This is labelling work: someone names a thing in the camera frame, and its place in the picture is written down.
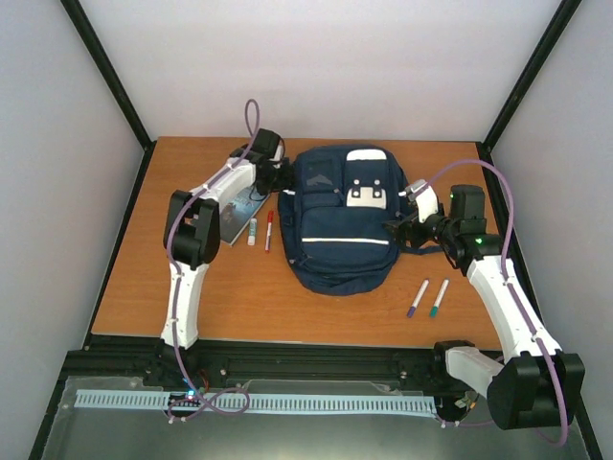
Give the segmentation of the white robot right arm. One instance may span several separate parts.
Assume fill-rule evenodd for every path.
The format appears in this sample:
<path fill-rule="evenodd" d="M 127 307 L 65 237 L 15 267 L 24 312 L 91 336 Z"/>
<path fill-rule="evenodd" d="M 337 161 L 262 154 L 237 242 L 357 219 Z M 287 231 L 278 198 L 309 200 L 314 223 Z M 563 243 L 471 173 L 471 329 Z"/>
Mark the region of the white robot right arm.
<path fill-rule="evenodd" d="M 460 270 L 488 311 L 502 346 L 496 361 L 466 341 L 442 342 L 435 349 L 445 372 L 470 386 L 488 403 L 501 429 L 566 429 L 575 416 L 585 368 L 566 354 L 537 317 L 503 254 L 500 236 L 487 231 L 485 193 L 474 185 L 451 189 L 451 208 L 424 180 L 403 192 L 410 214 L 388 228 L 403 249 L 434 242 Z"/>

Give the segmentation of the navy blue student backpack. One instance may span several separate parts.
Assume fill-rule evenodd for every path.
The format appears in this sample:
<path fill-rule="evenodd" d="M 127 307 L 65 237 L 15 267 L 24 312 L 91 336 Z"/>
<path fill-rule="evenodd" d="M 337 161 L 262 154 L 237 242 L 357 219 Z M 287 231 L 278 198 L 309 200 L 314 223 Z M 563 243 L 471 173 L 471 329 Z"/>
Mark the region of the navy blue student backpack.
<path fill-rule="evenodd" d="M 329 296 L 383 284 L 401 254 L 386 223 L 409 215 L 408 179 L 379 146 L 306 150 L 278 195 L 284 254 L 301 285 Z"/>

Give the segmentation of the dark blue Wuthering Heights book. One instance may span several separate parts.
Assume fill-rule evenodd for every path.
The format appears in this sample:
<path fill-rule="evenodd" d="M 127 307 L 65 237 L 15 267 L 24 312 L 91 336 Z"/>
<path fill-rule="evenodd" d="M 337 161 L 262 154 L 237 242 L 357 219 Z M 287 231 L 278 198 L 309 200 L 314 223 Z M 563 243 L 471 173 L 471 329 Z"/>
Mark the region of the dark blue Wuthering Heights book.
<path fill-rule="evenodd" d="M 267 199 L 253 186 L 241 190 L 220 212 L 221 240 L 234 245 Z"/>

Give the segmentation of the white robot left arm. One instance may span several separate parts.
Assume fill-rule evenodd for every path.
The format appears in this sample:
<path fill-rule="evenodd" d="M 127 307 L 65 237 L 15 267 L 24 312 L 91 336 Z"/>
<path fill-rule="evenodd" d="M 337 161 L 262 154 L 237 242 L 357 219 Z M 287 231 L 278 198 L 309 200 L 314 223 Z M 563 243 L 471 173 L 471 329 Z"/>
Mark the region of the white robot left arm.
<path fill-rule="evenodd" d="M 286 163 L 284 155 L 283 138 L 259 128 L 211 178 L 171 195 L 163 238 L 170 267 L 168 311 L 161 333 L 165 344 L 187 350 L 198 339 L 201 291 L 221 243 L 221 211 L 248 188 L 270 193 Z"/>

